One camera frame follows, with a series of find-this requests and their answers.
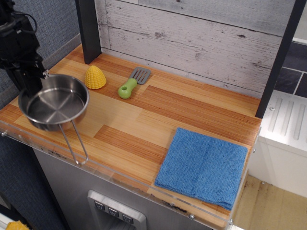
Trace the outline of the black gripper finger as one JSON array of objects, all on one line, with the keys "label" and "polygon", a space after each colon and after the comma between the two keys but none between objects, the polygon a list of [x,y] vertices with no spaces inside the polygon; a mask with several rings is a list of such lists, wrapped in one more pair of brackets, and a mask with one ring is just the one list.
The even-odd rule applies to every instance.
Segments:
[{"label": "black gripper finger", "polygon": [[42,89],[43,72],[38,68],[5,69],[10,79],[19,91],[25,90],[29,97],[36,95]]}]

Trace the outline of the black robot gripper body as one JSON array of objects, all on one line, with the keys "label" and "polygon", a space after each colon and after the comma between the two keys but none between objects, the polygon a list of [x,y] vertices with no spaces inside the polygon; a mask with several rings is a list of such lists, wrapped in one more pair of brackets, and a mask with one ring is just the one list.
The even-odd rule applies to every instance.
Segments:
[{"label": "black robot gripper body", "polygon": [[48,76],[38,48],[36,31],[26,16],[0,18],[0,68],[13,81]]}]

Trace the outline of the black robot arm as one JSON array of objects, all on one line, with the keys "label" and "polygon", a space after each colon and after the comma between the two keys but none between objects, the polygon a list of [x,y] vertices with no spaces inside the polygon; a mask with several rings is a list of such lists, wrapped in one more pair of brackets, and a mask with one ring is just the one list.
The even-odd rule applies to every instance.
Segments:
[{"label": "black robot arm", "polygon": [[42,79],[48,75],[43,58],[37,53],[37,28],[31,15],[14,10],[15,2],[0,2],[0,68],[5,70],[15,86],[27,96],[42,90]]}]

